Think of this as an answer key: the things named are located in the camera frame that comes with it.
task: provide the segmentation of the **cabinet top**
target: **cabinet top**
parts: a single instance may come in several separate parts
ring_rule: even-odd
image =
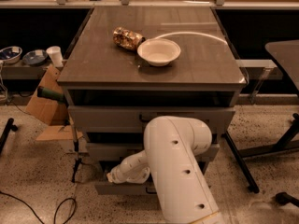
[[[181,48],[168,66],[153,67],[113,42],[117,27],[146,38],[162,36]],[[242,75],[210,7],[96,7],[58,82],[66,86],[244,87]]]

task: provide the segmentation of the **robotic arm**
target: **robotic arm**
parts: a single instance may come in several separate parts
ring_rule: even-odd
[[[201,120],[158,117],[145,129],[145,150],[124,159],[108,180],[143,183],[151,172],[166,222],[224,223],[194,157],[208,150],[211,141]]]

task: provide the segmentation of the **brown tabletop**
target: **brown tabletop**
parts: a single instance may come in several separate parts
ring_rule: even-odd
[[[112,33],[118,26],[146,38],[185,32],[165,37],[179,44],[180,56],[168,66],[152,67],[113,43]],[[246,80],[223,40],[209,7],[100,6],[94,9],[58,81],[64,86],[241,89]]]
[[[299,92],[299,40],[270,42],[265,48]]]

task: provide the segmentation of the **drawer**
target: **drawer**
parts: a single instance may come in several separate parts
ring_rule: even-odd
[[[227,130],[235,114],[232,107],[120,107],[69,106],[77,128],[86,133],[142,133],[151,119],[178,116],[200,119],[216,134]]]

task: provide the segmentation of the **cup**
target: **cup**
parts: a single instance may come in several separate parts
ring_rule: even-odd
[[[55,67],[64,67],[63,55],[60,47],[54,46],[46,50]]]

